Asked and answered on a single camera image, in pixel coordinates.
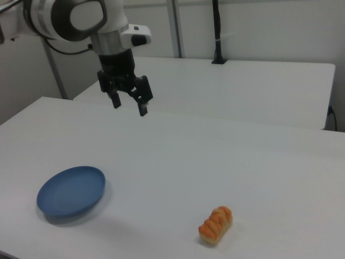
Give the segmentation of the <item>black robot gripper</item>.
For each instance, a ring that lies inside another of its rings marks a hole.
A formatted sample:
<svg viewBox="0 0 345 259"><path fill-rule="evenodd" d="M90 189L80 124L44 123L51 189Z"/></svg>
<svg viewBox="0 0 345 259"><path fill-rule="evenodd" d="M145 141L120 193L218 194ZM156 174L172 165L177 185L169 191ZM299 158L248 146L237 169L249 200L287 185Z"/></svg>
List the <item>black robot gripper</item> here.
<svg viewBox="0 0 345 259"><path fill-rule="evenodd" d="M137 102L140 116L148 113L147 105L153 99L148 78L136 77L132 50L125 50L114 55L99 55L102 70L98 71L101 91L107 93L113 107L121 106L118 90L129 91L129 95Z"/></svg>

